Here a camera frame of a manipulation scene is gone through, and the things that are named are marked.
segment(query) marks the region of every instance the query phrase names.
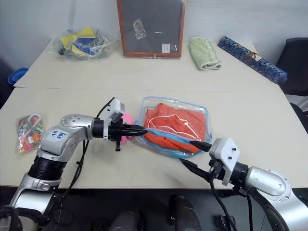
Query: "table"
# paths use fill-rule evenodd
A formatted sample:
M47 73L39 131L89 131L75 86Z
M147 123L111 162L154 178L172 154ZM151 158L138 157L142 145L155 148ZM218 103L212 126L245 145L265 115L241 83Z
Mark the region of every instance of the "table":
M19 185L36 153L15 153L15 120L33 112L44 115L46 128L70 113L96 115L113 96L137 117L142 98L164 96L207 107L213 140L232 137L241 150L239 161L274 169L293 187L307 187L308 135L281 91L172 91L172 90L76 90L15 88L0 110L0 184ZM81 145L64 169L60 187L68 187L81 157ZM191 161L208 170L209 155ZM221 182L216 187L223 189ZM115 144L103 139L90 142L82 174L75 188L209 188L176 158L139 147L136 140L115 152Z
M243 44L256 51L252 44ZM180 59L123 58L119 47L105 60L65 60L50 47L15 86L23 88L104 90L281 91L280 87L217 47L221 70L200 71L188 43Z

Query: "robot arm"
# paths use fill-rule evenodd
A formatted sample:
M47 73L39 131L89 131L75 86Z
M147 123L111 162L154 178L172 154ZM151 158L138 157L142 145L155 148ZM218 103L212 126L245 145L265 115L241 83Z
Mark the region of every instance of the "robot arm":
M308 208L293 193L290 183L279 173L263 170L237 162L240 150L230 138L216 139L213 145L191 141L199 149L209 152L211 166L208 172L196 164L181 162L193 173L210 182L222 180L223 185L231 183L233 191L242 196L250 194L264 209L274 231L306 231Z
M48 222L58 199L55 191L60 185L63 169L81 141L94 137L110 139L116 141L115 150L120 151L122 136L146 133L141 126L123 124L123 114L124 105L119 99L112 98L101 112L102 119L67 115L59 125L43 134L34 163L10 203L18 208L24 230L33 230L38 224Z

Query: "picture frame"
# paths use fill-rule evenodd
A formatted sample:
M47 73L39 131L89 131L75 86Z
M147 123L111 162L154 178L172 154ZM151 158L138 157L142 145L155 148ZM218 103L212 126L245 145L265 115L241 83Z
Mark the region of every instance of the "picture frame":
M185 0L117 0L123 55L179 58Z

